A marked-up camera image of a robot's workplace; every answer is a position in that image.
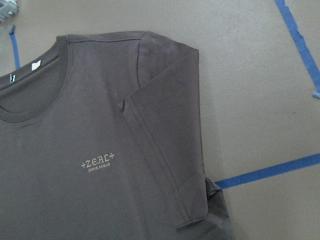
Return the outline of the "brown t-shirt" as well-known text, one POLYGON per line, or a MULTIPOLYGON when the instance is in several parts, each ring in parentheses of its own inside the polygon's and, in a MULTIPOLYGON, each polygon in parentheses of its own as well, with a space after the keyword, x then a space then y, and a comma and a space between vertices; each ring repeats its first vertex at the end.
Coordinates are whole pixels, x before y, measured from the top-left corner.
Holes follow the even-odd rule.
POLYGON ((150 31, 58 36, 0 78, 3 240, 232 240, 205 175, 199 52, 150 31))

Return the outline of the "aluminium frame post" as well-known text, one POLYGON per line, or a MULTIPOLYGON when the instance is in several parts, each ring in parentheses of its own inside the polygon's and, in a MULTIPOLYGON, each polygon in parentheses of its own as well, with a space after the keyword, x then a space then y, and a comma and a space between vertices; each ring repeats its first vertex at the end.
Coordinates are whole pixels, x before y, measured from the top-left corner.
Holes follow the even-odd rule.
POLYGON ((0 23, 19 12, 16 0, 0 0, 0 23))

